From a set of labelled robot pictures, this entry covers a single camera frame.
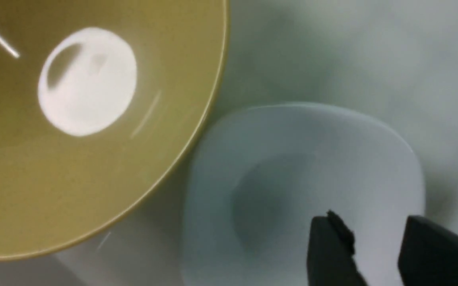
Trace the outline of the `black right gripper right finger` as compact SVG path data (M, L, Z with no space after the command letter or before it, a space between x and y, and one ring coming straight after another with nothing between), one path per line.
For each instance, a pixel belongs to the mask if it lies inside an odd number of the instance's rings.
M405 286L458 286L458 235L423 216L409 216L398 269Z

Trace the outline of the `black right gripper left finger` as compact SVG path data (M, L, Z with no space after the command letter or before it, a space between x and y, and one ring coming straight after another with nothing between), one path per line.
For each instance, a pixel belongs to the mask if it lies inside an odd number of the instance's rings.
M310 286L366 286L354 255L354 232L338 214L328 210L312 218L307 250Z

